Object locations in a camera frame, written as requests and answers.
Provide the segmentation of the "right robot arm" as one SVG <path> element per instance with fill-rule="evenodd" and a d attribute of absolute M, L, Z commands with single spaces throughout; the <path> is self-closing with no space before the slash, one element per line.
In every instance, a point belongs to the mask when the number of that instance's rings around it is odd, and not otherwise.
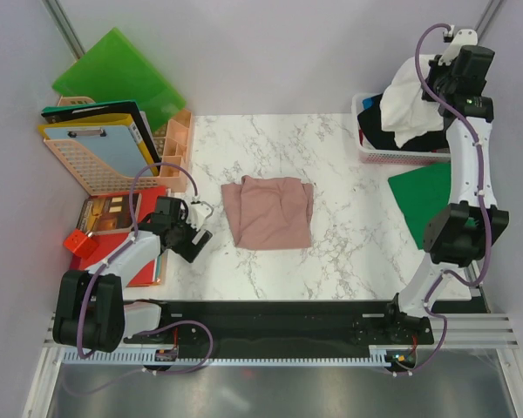
<path fill-rule="evenodd" d="M 391 342 L 425 331 L 435 299 L 450 278 L 478 286 L 483 274 L 467 281 L 457 271 L 478 260 L 487 266 L 492 245 L 509 224 L 509 213 L 499 209 L 490 180 L 493 101 L 483 90 L 493 59 L 488 48 L 464 45 L 449 64 L 436 56 L 422 81 L 424 99 L 438 103 L 444 120 L 451 190 L 447 206 L 426 225 L 421 265 L 384 313 L 381 328 Z"/>

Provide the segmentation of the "white t shirt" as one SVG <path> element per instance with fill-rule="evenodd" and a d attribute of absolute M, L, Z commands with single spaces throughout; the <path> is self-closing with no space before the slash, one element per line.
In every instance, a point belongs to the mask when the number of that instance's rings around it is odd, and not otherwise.
<path fill-rule="evenodd" d="M 439 104 L 423 100 L 422 94 L 415 60 L 411 57 L 397 70 L 380 102 L 381 128 L 394 134 L 398 148 L 416 137 L 443 130 Z"/>

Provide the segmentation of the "green t shirt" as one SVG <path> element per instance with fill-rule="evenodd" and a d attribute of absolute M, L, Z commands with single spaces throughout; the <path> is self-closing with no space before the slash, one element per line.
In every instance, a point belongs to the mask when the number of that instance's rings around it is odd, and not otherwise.
<path fill-rule="evenodd" d="M 417 249 L 423 249 L 425 227 L 449 202 L 451 164 L 439 163 L 388 178 Z"/>

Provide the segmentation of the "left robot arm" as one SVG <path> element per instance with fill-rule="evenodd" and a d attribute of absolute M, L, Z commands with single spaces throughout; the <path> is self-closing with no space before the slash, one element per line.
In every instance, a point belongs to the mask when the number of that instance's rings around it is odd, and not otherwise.
<path fill-rule="evenodd" d="M 102 260 L 84 270 L 69 270 L 61 279 L 52 329 L 53 340 L 75 347 L 86 359 L 113 352 L 125 338 L 147 335 L 164 342 L 173 335 L 173 320 L 159 302 L 124 302 L 123 289 L 149 263 L 167 251 L 194 262 L 213 237 L 204 224 L 214 209 L 205 201 L 190 203 L 157 198 L 153 212 L 135 224 L 126 239 Z"/>

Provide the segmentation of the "pink t shirt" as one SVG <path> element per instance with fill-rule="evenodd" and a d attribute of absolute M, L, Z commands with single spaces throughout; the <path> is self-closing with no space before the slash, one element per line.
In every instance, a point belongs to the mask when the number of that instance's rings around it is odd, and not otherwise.
<path fill-rule="evenodd" d="M 221 186 L 234 245 L 253 251 L 293 250 L 312 245 L 314 186 L 298 178 L 256 179 Z"/>

